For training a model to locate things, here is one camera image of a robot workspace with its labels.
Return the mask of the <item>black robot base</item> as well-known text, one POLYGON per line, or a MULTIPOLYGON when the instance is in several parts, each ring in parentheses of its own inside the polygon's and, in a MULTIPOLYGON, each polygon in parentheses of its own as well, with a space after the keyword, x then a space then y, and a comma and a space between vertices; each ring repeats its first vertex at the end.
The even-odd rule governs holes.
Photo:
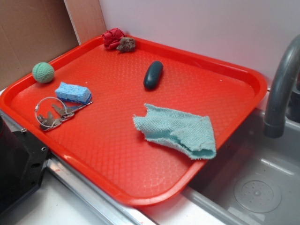
POLYGON ((42 183, 49 148, 29 131, 11 131, 0 119, 0 214, 3 215, 42 183))

